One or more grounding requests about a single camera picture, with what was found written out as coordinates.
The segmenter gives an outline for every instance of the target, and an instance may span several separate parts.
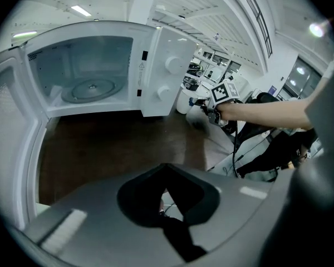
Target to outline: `brown floor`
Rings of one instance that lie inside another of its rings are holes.
[[[43,143],[40,203],[51,205],[87,182],[163,162],[205,170],[206,138],[174,109],[168,117],[143,118],[140,111],[61,117]]]

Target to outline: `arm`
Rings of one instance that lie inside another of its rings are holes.
[[[312,125],[304,110],[322,91],[333,72],[334,60],[330,62],[314,92],[303,100],[264,104],[223,103],[218,106],[218,110],[224,120],[245,121],[269,127],[303,128],[308,130],[312,128]]]

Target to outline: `white device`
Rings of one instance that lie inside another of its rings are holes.
[[[196,44],[165,28],[70,24],[0,53],[0,213],[36,217],[38,156],[52,117],[141,110],[166,116]]]
[[[195,98],[193,103],[201,106],[204,112],[208,115],[209,122],[223,127],[228,124],[228,121],[222,120],[217,105],[224,102],[232,102],[240,98],[238,90],[233,82],[223,81],[218,85],[209,89],[210,97]]]

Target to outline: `open microwave door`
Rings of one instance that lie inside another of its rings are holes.
[[[0,214],[19,229],[36,216],[38,154],[48,118],[24,86],[19,47],[0,53]]]

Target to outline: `ceiling light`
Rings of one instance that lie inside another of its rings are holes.
[[[297,71],[299,74],[303,75],[304,74],[304,69],[303,67],[297,67]]]
[[[71,7],[73,10],[76,10],[77,12],[83,14],[84,16],[88,17],[91,16],[87,11],[79,7],[78,5]]]
[[[310,30],[311,30],[311,33],[318,38],[324,35],[323,29],[318,24],[311,24]]]
[[[32,34],[36,34],[37,31],[32,31],[32,32],[26,32],[26,33],[17,33],[13,37],[18,38],[18,37],[25,37],[25,36],[30,36]]]

